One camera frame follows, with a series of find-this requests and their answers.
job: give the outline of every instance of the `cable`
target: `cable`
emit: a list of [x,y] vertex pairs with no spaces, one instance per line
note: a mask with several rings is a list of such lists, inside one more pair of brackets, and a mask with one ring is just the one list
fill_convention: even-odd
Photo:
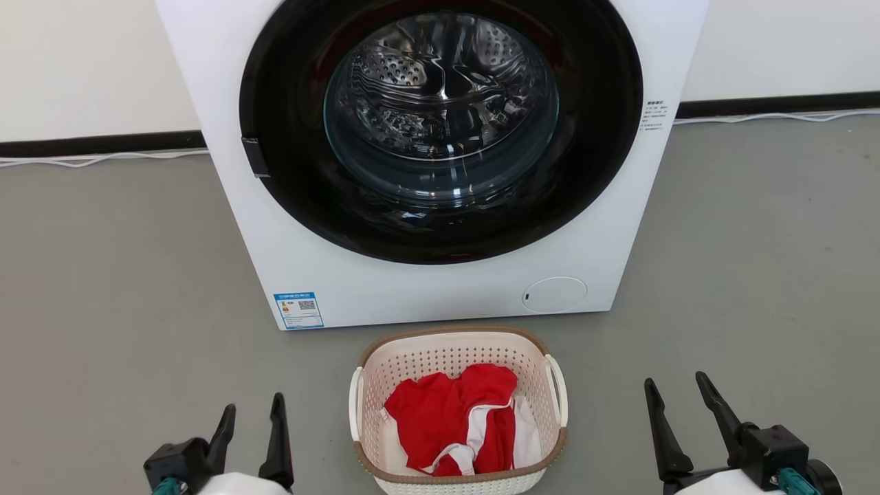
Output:
[[[673,125],[685,125],[694,123],[740,123],[750,122],[762,119],[793,119],[803,122],[830,122],[843,117],[852,117],[855,115],[880,115],[880,108],[867,110],[854,110],[852,112],[842,112],[836,114],[756,114],[740,117],[709,117],[698,119],[677,119]],[[19,166],[30,164],[58,165],[70,168],[81,168],[83,166],[94,165],[109,159],[176,159],[180,157],[188,157],[193,155],[207,155],[208,150],[195,151],[171,151],[161,153],[113,153],[110,155],[84,155],[77,157],[48,157],[48,158],[22,158],[8,159],[0,158],[0,168],[7,166]]]
[[852,117],[854,115],[880,115],[880,108],[871,110],[855,110],[853,112],[843,112],[840,114],[757,114],[747,115],[745,117],[709,117],[706,119],[677,119],[674,125],[684,125],[691,123],[740,123],[748,121],[757,121],[760,119],[794,119],[803,122],[830,122],[843,117]]
[[189,157],[193,155],[207,155],[208,150],[196,151],[172,151],[165,153],[113,153],[110,155],[91,155],[80,157],[48,157],[48,158],[32,158],[32,159],[3,159],[0,158],[0,168],[7,166],[19,166],[29,164],[44,164],[67,166],[70,168],[80,168],[83,166],[94,165],[96,163],[109,159],[178,159],[180,157]]

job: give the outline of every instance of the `basket handle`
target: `basket handle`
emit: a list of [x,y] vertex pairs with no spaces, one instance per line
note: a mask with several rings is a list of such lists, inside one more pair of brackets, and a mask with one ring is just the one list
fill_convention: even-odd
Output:
[[351,375],[351,387],[348,389],[348,427],[351,439],[361,441],[361,407],[363,405],[363,368],[358,366]]
[[553,394],[553,406],[556,412],[556,420],[559,422],[560,428],[568,425],[568,391],[565,388],[565,379],[562,378],[562,370],[559,363],[553,356],[546,354],[546,359],[550,373],[553,375],[553,381],[556,387],[550,387],[550,393]]

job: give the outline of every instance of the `wall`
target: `wall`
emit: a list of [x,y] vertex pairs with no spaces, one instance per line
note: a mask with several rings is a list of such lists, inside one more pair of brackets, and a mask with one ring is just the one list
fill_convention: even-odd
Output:
[[[684,100],[880,90],[877,0],[714,0]],[[198,129],[151,0],[5,0],[0,142]]]

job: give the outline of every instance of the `red clothing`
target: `red clothing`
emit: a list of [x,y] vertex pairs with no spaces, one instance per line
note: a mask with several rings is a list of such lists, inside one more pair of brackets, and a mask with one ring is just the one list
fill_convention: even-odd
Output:
[[513,467],[517,376],[471,365],[455,380],[435,373],[403,381],[385,402],[397,421],[407,466],[434,476],[491,473]]

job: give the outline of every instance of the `white washing machine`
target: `white washing machine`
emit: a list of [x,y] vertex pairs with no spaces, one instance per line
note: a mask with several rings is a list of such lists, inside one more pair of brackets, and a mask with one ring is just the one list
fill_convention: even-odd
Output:
[[158,0],[281,329],[611,308],[709,0]]

